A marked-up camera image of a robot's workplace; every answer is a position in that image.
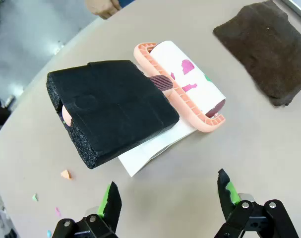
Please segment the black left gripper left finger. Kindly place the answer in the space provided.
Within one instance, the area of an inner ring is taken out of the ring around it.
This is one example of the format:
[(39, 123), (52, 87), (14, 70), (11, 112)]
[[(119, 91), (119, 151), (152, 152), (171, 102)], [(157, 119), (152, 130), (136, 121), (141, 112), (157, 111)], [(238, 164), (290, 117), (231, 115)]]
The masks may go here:
[(111, 182), (96, 214), (90, 214), (75, 222), (61, 219), (52, 235), (54, 238), (116, 238), (116, 229), (122, 207), (118, 186)]

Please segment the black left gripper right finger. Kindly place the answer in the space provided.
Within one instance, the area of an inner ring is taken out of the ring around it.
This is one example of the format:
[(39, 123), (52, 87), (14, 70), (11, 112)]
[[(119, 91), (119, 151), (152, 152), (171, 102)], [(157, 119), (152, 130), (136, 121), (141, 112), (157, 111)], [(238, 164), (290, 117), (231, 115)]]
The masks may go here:
[(225, 222), (215, 237), (241, 238), (246, 232), (256, 232), (260, 238), (299, 236), (280, 200), (259, 205), (250, 194), (237, 193), (224, 169), (218, 171), (217, 187)]

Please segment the person's right hand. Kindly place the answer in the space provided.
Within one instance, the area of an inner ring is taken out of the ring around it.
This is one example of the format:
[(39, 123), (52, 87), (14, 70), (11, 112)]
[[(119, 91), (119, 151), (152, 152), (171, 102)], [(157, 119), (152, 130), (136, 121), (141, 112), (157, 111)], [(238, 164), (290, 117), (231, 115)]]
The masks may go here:
[(122, 9), (118, 0), (85, 0), (88, 10), (106, 20)]

